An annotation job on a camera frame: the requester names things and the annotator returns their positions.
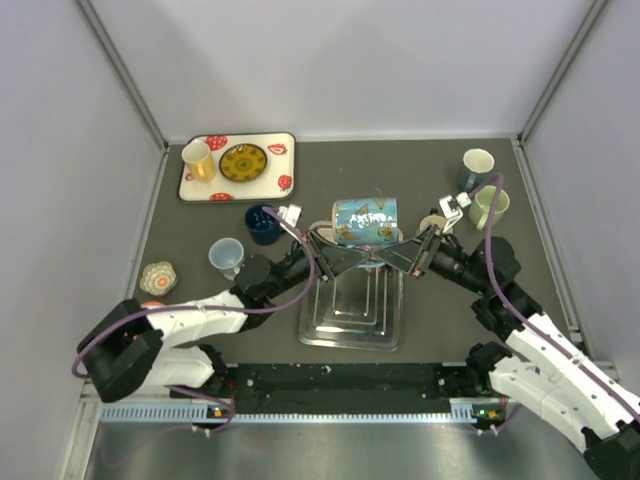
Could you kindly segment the grey-blue mug white inside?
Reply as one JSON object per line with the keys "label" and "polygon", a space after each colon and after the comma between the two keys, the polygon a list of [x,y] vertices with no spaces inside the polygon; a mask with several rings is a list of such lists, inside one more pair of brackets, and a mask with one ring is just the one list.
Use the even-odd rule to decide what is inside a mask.
{"label": "grey-blue mug white inside", "polygon": [[467,150],[457,174],[457,186],[460,190],[471,192],[478,187],[492,172],[495,159],[484,149]]}

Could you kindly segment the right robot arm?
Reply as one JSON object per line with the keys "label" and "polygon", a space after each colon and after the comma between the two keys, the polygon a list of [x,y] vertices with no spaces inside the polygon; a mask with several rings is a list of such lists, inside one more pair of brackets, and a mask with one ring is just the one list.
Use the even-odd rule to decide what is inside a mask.
{"label": "right robot arm", "polygon": [[432,271],[478,294],[476,319],[499,338],[471,349],[466,380],[476,394],[507,396],[554,427],[600,479],[639,476],[639,397],[607,375],[516,282],[510,243],[487,235],[472,254],[435,228],[375,250],[414,278]]}

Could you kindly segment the blue butterfly mug orange inside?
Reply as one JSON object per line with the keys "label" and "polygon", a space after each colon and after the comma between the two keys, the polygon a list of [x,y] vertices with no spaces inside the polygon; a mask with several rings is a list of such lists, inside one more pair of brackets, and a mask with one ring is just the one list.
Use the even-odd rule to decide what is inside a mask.
{"label": "blue butterfly mug orange inside", "polygon": [[334,240],[342,246],[390,245],[400,239],[397,200],[393,197],[337,200],[331,221]]}

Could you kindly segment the light green mug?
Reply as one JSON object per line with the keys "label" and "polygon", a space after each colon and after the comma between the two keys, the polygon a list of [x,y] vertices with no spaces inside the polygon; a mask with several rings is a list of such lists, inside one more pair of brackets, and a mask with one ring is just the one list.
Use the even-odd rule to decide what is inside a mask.
{"label": "light green mug", "polygon": [[510,197],[501,190],[497,197],[497,205],[494,209],[493,220],[489,221],[492,202],[496,194],[496,187],[488,185],[483,187],[472,200],[468,212],[468,218],[476,230],[484,230],[489,224],[495,225],[510,207]]}

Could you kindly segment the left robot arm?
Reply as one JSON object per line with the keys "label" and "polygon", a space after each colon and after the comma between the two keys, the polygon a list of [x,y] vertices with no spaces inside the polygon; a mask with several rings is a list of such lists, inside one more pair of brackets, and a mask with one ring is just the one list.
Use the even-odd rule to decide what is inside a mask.
{"label": "left robot arm", "polygon": [[72,373],[90,379],[105,403],[155,387],[216,396],[226,387],[226,365],[203,339],[256,329],[279,311],[276,297],[299,284],[311,287],[317,278],[335,278],[369,257],[311,231],[279,262],[247,257],[233,286],[217,295],[156,308],[124,300],[79,343]]}

